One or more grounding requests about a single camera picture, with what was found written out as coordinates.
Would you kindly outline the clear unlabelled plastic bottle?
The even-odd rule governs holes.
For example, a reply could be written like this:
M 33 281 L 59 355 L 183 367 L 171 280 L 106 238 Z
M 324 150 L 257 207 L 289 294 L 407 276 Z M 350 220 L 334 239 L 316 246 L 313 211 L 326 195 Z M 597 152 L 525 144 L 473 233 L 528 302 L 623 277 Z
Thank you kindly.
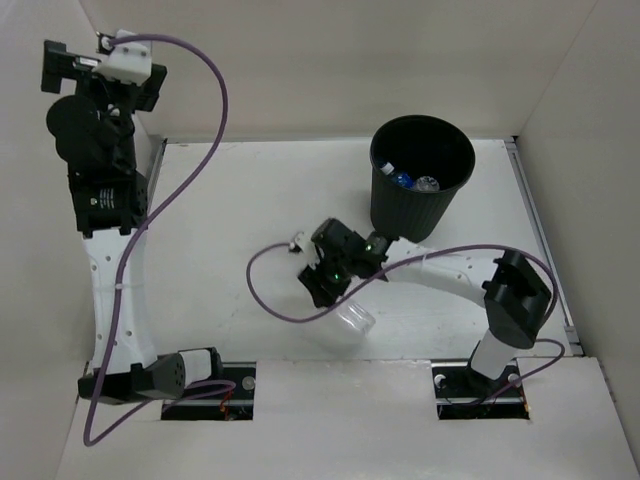
M 342 348 L 354 348 L 363 343 L 376 319 L 360 304 L 348 301 L 341 304 L 332 317 L 334 342 Z

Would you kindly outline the blue label plastic bottle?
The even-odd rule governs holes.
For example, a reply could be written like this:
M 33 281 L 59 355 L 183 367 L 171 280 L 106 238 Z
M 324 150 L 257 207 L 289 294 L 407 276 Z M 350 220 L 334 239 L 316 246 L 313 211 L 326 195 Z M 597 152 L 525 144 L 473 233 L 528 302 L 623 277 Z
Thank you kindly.
M 390 162 L 383 161 L 379 165 L 380 171 L 395 185 L 411 190 L 414 185 L 414 181 L 411 176 L 396 167 L 394 167 Z

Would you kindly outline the red label plastic bottle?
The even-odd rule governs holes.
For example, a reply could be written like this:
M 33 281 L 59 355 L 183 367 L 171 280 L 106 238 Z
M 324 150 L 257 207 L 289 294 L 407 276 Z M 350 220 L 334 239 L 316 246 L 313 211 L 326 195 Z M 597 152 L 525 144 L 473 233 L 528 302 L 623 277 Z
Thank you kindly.
M 422 176 L 416 179 L 412 188 L 418 192 L 439 192 L 440 184 L 432 176 Z

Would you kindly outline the black ribbed plastic bin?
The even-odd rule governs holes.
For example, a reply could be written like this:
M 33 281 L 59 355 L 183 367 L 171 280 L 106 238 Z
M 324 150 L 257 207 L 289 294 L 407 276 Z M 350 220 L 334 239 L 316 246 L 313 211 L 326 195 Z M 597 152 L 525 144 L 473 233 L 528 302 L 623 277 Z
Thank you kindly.
M 383 124 L 369 147 L 370 218 L 375 230 L 419 243 L 435 230 L 458 191 L 470 180 L 476 154 L 455 125 L 428 115 L 406 115 Z M 418 192 L 393 184 L 379 169 L 383 162 L 413 181 L 432 176 L 439 192 Z

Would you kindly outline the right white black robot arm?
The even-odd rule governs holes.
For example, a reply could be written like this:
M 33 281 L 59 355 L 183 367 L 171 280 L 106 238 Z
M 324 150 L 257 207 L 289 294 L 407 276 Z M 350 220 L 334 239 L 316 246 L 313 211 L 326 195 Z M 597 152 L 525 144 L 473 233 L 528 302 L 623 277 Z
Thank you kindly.
M 341 303 L 353 278 L 419 285 L 482 308 L 488 328 L 463 373 L 477 402 L 511 388 L 508 363 L 517 352 L 533 348 L 557 303 L 550 270 L 514 248 L 498 247 L 501 255 L 495 259 L 474 257 L 472 245 L 437 251 L 380 232 L 362 237 L 329 218 L 310 234 L 298 233 L 289 249 L 306 257 L 298 279 L 317 308 Z

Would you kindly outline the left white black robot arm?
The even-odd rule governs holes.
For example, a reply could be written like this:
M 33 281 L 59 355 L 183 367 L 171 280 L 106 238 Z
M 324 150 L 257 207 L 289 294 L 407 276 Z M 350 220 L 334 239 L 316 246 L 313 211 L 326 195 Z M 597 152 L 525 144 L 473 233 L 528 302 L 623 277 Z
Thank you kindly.
M 53 40 L 43 45 L 41 89 L 59 94 L 46 126 L 66 162 L 76 226 L 91 267 L 95 341 L 88 371 L 77 382 L 81 398 L 111 405 L 177 400 L 192 387 L 206 399 L 224 387 L 213 347 L 160 355 L 150 333 L 144 287 L 148 181 L 137 169 L 134 116 L 150 112 L 166 67 L 151 60 L 148 42 L 110 46 L 101 58 L 71 53 Z

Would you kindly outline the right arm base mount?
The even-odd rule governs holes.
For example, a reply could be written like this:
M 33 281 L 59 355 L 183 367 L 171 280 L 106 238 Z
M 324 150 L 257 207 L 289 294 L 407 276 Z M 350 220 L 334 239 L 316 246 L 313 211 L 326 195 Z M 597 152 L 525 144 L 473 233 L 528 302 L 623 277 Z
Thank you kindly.
M 466 361 L 435 362 L 432 378 L 436 411 L 440 420 L 529 420 L 520 385 L 509 381 L 520 374 L 515 360 L 497 380 L 471 369 Z

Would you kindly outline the right aluminium table rail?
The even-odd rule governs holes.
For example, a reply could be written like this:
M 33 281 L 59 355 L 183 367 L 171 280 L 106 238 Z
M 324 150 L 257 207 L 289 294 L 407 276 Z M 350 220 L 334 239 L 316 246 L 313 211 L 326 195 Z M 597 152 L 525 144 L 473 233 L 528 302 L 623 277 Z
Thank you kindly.
M 532 190 L 526 178 L 525 170 L 522 164 L 520 152 L 517 145 L 517 137 L 507 137 L 504 140 L 504 144 L 510 159 L 512 169 L 514 171 L 514 175 L 516 177 L 516 181 L 519 185 L 519 189 L 523 197 L 523 201 L 525 203 L 525 208 L 527 210 L 529 220 L 534 230 L 534 235 L 536 237 L 538 248 L 540 249 L 543 255 L 543 259 L 546 261 L 547 265 L 550 267 L 552 273 L 554 274 L 554 278 L 556 279 L 556 282 L 557 282 L 558 301 L 557 301 L 556 310 L 561 312 L 562 319 L 564 322 L 564 330 L 565 330 L 567 340 L 569 342 L 569 349 L 571 351 L 571 355 L 583 356 L 584 349 L 582 346 L 582 342 L 580 341 L 578 332 L 576 330 L 576 327 L 572 318 L 572 314 L 566 305 L 566 302 L 565 302 L 566 296 L 564 294 L 562 285 L 560 283 L 558 271 L 554 263 L 554 259 L 549 247 L 549 243 L 547 241 L 547 238 L 543 229 L 541 217 L 538 213 L 538 210 L 533 198 Z

